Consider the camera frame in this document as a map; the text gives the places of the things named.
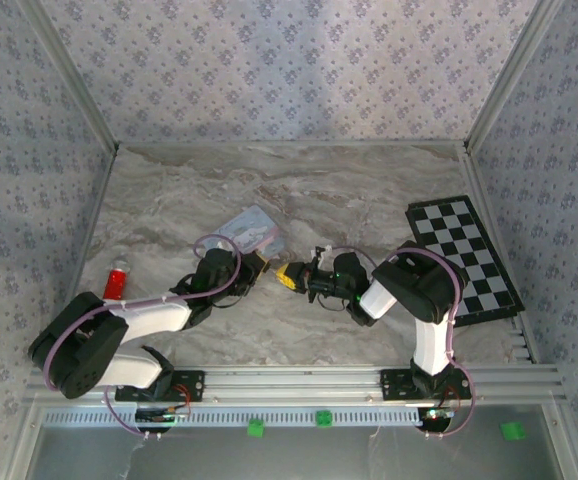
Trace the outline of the pastel cartoon tin box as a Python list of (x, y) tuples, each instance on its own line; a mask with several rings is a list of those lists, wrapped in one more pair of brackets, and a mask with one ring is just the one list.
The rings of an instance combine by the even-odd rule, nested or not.
[(258, 205), (245, 209), (214, 234), (229, 238), (243, 254), (258, 251), (263, 257), (273, 259), (285, 250), (280, 227)]

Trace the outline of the red can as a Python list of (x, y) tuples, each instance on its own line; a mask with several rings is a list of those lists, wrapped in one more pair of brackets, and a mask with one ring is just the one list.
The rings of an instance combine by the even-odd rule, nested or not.
[(104, 300), (122, 299), (130, 270), (130, 264), (125, 258), (117, 258), (112, 262), (103, 292)]

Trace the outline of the black and white chessboard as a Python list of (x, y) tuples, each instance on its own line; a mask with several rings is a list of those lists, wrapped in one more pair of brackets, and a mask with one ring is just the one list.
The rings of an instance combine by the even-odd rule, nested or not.
[(509, 319), (524, 305), (467, 195), (416, 202), (406, 217), (416, 242), (461, 267), (468, 276), (456, 325)]

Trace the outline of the aluminium mounting rail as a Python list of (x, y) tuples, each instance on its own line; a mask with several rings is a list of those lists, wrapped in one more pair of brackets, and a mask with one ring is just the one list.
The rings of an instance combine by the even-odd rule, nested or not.
[[(384, 402), (374, 366), (203, 366), (202, 407), (373, 406)], [(566, 399), (553, 365), (471, 365), (481, 405), (559, 403)]]

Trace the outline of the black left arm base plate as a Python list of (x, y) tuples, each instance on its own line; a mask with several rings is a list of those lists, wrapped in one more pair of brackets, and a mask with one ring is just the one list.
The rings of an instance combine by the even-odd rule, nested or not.
[(117, 387), (116, 402), (185, 403), (200, 402), (205, 388), (203, 370), (171, 370), (161, 373), (147, 388)]

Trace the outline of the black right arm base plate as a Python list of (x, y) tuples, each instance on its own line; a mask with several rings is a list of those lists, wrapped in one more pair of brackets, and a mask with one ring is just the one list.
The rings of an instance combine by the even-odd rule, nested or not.
[(442, 400), (450, 393), (460, 400), (472, 398), (471, 387), (462, 370), (448, 365), (442, 372), (431, 376), (418, 369), (390, 368), (380, 371), (380, 386), (385, 401)]

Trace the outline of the aluminium corner frame post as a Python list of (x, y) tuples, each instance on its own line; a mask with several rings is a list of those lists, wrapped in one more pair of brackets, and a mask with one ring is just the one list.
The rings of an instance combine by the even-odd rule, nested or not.
[(482, 146), (564, 1), (536, 0), (531, 14), (496, 77), (492, 90), (465, 138), (464, 145), (468, 154), (473, 155)]
[(73, 101), (85, 117), (90, 130), (103, 149), (114, 156), (117, 152), (115, 138), (41, 1), (16, 0), (16, 2), (46, 50)]

